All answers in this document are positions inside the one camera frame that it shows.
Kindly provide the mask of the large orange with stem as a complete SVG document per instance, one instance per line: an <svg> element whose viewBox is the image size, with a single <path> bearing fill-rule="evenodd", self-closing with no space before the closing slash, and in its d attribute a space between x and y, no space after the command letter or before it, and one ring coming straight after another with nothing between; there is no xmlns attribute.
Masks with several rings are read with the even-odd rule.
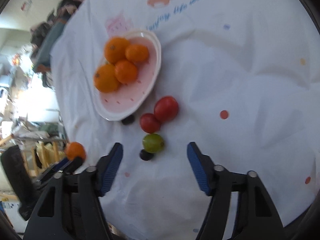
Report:
<svg viewBox="0 0 320 240"><path fill-rule="evenodd" d="M120 82L115 76L113 64L103 64L97 68L93 76L94 86L101 93L111 93L119 89Z"/></svg>

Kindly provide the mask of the pink white oval plate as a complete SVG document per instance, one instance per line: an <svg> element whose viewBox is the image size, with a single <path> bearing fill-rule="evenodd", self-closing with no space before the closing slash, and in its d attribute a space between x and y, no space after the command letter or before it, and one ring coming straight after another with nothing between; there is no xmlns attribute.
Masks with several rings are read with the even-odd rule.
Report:
<svg viewBox="0 0 320 240"><path fill-rule="evenodd" d="M109 38L93 74L98 114L108 121L133 114L151 93L161 64L162 48L155 33L136 29Z"/></svg>

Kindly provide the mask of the green lime fruit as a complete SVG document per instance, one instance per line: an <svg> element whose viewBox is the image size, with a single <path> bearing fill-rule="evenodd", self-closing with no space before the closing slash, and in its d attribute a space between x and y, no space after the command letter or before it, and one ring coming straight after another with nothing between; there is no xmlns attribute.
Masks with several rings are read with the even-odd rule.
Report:
<svg viewBox="0 0 320 240"><path fill-rule="evenodd" d="M142 144L144 150L149 153L158 153L163 150L165 146L164 139L159 134L148 134L143 140Z"/></svg>

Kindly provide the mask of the white cartoon printed bedsheet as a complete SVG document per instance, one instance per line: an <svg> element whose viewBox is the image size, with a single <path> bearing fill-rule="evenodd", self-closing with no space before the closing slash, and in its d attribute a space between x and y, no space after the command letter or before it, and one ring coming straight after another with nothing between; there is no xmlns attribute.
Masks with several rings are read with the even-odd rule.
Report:
<svg viewBox="0 0 320 240"><path fill-rule="evenodd" d="M136 116L173 96L178 116L160 134L165 149L139 157L144 132L95 109L93 75L112 25L153 31L162 68ZM114 143L124 156L101 199L108 222L132 239L194 239L210 199L187 145L229 171L254 170L284 225L319 191L319 33L299 0L84 0L51 52L67 135L87 165Z"/></svg>

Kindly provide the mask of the small red tomato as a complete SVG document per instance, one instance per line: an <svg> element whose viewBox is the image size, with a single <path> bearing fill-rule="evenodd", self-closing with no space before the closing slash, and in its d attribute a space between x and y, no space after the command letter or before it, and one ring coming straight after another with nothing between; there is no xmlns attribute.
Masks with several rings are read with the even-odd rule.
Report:
<svg viewBox="0 0 320 240"><path fill-rule="evenodd" d="M141 129L149 134L158 132L161 129L161 122L152 113L145 113L139 120Z"/></svg>

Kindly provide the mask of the small dark grape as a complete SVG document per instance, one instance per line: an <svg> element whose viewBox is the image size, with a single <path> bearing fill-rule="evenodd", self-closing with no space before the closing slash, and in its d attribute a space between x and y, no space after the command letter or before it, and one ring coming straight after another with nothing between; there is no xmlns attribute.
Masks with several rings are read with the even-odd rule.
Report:
<svg viewBox="0 0 320 240"><path fill-rule="evenodd" d="M139 153L139 157L143 161L150 161L154 157L154 154L153 153L149 153L146 150L141 150L140 153Z"/></svg>

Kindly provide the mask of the pile of clothes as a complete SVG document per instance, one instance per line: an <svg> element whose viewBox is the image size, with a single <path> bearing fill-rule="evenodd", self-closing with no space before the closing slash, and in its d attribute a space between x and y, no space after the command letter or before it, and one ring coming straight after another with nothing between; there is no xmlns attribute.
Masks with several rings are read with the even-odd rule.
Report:
<svg viewBox="0 0 320 240"><path fill-rule="evenodd" d="M54 88L50 52L71 16L79 9L84 0L61 0L46 20L30 29L33 52L30 56L32 70L41 75L42 85L45 88Z"/></svg>

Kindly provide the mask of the large red tomato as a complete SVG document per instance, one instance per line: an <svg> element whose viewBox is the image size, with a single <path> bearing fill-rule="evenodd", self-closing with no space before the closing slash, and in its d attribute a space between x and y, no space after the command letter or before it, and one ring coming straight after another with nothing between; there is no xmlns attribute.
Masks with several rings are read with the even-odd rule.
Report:
<svg viewBox="0 0 320 240"><path fill-rule="evenodd" d="M179 105L172 96L161 98L154 107L153 113L160 122L169 122L173 120L179 111Z"/></svg>

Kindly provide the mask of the wooden drying rack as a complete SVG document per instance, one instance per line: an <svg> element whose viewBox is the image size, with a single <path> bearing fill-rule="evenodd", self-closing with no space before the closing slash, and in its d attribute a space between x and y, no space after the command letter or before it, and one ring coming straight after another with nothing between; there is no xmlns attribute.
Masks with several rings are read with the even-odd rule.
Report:
<svg viewBox="0 0 320 240"><path fill-rule="evenodd" d="M66 139L53 138L19 138L10 135L1 139L1 153L10 146L20 147L25 169L28 175L34 179L42 174L48 167L61 161L65 156L63 145Z"/></svg>

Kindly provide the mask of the small mandarin orange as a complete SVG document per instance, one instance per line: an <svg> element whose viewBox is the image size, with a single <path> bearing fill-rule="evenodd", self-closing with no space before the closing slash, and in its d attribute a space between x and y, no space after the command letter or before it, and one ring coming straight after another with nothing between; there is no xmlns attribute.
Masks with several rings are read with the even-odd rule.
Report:
<svg viewBox="0 0 320 240"><path fill-rule="evenodd" d="M125 57L133 63L142 63L148 60L149 50L142 44L131 44L125 50Z"/></svg>
<svg viewBox="0 0 320 240"><path fill-rule="evenodd" d="M65 153L68 160L74 160L77 157L82 160L86 159L85 148L79 142L70 142L66 147Z"/></svg>
<svg viewBox="0 0 320 240"><path fill-rule="evenodd" d="M120 60L115 65L115 76L122 84L132 83L138 77L138 68L130 61Z"/></svg>

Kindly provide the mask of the dark plum fruit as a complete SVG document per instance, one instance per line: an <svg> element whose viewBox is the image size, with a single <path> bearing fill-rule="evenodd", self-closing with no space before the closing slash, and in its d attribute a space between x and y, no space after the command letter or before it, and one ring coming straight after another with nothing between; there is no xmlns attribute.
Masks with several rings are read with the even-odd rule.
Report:
<svg viewBox="0 0 320 240"><path fill-rule="evenodd" d="M121 123L125 126L130 125L134 122L135 122L135 116L133 114L131 114L131 115L127 116L126 118L124 118L123 120L121 120Z"/></svg>

